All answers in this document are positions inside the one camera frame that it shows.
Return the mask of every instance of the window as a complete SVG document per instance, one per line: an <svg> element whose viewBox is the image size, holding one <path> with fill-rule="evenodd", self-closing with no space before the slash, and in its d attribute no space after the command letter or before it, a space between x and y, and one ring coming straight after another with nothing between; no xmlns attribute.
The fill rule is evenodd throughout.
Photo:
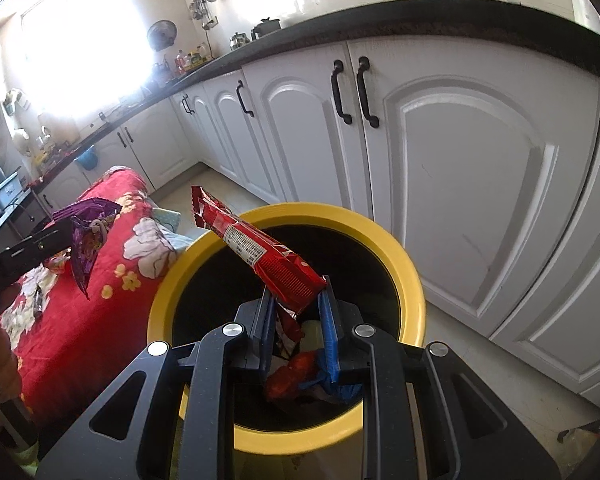
<svg viewBox="0 0 600 480"><path fill-rule="evenodd" d="M152 53L129 0L42 0L22 16L33 99L88 118L142 84Z"/></svg>

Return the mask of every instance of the blue container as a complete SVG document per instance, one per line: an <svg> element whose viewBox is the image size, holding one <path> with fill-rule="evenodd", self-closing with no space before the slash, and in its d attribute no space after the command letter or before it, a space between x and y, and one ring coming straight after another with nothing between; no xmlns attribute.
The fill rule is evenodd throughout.
<svg viewBox="0 0 600 480"><path fill-rule="evenodd" d="M93 146L75 159L85 170L91 171L98 165L98 156Z"/></svg>

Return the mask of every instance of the floor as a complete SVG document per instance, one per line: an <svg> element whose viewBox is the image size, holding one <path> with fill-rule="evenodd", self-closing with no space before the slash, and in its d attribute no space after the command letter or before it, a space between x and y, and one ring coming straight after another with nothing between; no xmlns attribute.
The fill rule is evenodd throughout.
<svg viewBox="0 0 600 480"><path fill-rule="evenodd" d="M204 232L195 226L190 216L192 185L203 186L237 214L265 205L262 200L213 170L196 174L157 200L160 207L183 213L178 232L191 238L197 238ZM435 306L427 307L425 342L440 340L448 343L560 465L564 457L561 444L556 440L558 432L597 420L600 410ZM360 456L361 444L360 438L352 438L330 449L305 455L302 459L304 463L295 463L296 474L293 478L313 480L316 478L316 468L324 478L356 478L360 471L359 461L350 457L352 454Z"/></svg>

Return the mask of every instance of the trash can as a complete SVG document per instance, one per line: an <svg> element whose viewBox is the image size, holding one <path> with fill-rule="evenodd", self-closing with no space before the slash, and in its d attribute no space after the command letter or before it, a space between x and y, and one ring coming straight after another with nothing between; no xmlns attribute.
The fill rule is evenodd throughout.
<svg viewBox="0 0 600 480"><path fill-rule="evenodd" d="M401 245L375 222L316 203L267 205L241 215L328 274L336 298L356 304L366 322L402 343L421 345L422 286ZM170 269L152 304L148 341L174 346L198 341L234 319L238 306L259 298L263 284L215 234L200 237ZM180 415L184 416L187 393ZM302 419L267 402L260 386L237 385L235 449L290 455L335 444L362 429L362 402L333 405Z"/></svg>

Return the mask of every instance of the purple wrapper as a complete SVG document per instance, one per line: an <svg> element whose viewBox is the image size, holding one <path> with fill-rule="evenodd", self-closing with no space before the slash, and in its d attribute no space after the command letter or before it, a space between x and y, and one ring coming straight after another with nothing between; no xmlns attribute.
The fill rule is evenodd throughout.
<svg viewBox="0 0 600 480"><path fill-rule="evenodd" d="M71 218L74 224L71 270L76 285L87 299L87 287L96 257L121 210L121 205L95 197L73 203L53 214L54 222Z"/></svg>

